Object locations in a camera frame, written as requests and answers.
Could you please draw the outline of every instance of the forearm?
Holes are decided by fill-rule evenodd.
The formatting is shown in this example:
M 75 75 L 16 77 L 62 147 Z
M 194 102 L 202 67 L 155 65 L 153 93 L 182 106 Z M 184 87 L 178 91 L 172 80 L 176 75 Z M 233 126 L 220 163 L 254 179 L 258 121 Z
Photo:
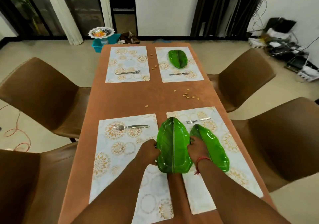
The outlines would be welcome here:
M 225 224 L 289 224 L 271 206 L 234 182 L 213 162 L 202 160 L 198 169 Z
M 147 164 L 133 159 L 123 172 L 98 195 L 73 224 L 131 223 L 138 191 Z

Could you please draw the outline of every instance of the wall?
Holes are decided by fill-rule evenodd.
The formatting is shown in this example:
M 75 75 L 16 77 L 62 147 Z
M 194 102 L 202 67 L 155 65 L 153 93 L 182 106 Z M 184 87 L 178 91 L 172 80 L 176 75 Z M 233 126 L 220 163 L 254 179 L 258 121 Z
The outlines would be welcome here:
M 139 36 L 190 36 L 197 0 L 135 0 Z
M 267 24 L 269 18 L 284 17 L 286 19 L 297 21 L 293 27 L 293 32 L 299 40 L 299 45 L 308 46 L 313 40 L 319 36 L 319 0 L 266 0 L 258 13 L 264 15 L 261 20 L 264 25 Z M 250 21 L 247 31 L 252 31 L 253 20 Z M 307 51 L 310 53 L 311 61 L 319 67 L 319 39 L 315 41 Z
M 16 37 L 18 34 L 0 12 L 0 34 L 4 37 Z

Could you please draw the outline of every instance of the red thread wristband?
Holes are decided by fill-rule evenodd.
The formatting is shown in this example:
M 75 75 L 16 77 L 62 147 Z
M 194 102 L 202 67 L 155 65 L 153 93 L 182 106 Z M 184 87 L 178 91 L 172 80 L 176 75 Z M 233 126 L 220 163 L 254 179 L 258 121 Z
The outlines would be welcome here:
M 195 171 L 195 175 L 197 175 L 197 174 L 199 174 L 199 169 L 198 169 L 198 163 L 201 161 L 201 160 L 203 160 L 203 159 L 208 159 L 208 160 L 210 160 L 210 158 L 208 158 L 208 157 L 199 157 L 197 160 L 196 160 L 196 171 Z

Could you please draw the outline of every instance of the teal plastic bin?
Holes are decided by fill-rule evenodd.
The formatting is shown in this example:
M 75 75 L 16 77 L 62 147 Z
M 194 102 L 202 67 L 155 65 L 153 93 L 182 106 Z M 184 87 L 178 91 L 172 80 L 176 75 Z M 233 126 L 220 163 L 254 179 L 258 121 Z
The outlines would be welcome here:
M 110 45 L 116 44 L 120 36 L 121 34 L 113 34 L 112 36 L 107 38 L 108 43 Z M 94 48 L 96 53 L 101 53 L 103 44 L 101 43 L 101 40 L 99 38 L 95 38 L 93 40 L 92 47 Z

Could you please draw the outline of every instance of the white floral placemat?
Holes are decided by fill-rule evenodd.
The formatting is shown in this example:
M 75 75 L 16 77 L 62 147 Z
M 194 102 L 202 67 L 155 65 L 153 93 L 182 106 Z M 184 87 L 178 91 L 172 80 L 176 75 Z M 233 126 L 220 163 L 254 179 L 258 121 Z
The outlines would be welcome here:
M 166 48 L 155 48 L 157 61 L 159 63 L 159 70 L 162 76 L 163 82 L 178 82 L 178 81 L 202 81 L 204 80 L 202 73 L 200 72 L 197 64 L 189 51 L 188 47 L 166 47 Z M 171 50 L 182 50 L 185 52 L 188 63 L 183 69 L 178 69 L 170 62 L 168 53 Z M 175 73 L 189 72 L 187 75 L 169 75 Z
M 148 128 L 115 131 L 114 125 L 149 125 Z M 141 144 L 156 139 L 155 114 L 101 120 L 99 122 L 90 203 L 110 185 L 136 156 Z M 141 182 L 133 224 L 149 224 L 173 218 L 167 175 L 148 165 Z
M 244 156 L 241 154 L 235 140 L 231 136 L 215 107 L 168 112 L 167 117 L 178 118 L 189 132 L 196 123 L 187 124 L 186 121 L 210 117 L 211 120 L 197 123 L 210 129 L 225 149 L 230 161 L 230 168 L 226 174 L 256 196 L 263 197 L 263 193 Z M 189 172 L 187 174 L 183 174 L 190 210 L 192 211 L 192 214 L 215 210 L 216 206 L 205 186 L 203 178 L 201 175 L 194 175 L 195 170 L 196 168 L 193 164 Z
M 141 72 L 139 74 L 115 74 L 137 70 L 141 70 Z M 148 67 L 146 46 L 111 48 L 105 83 L 149 80 L 150 70 Z

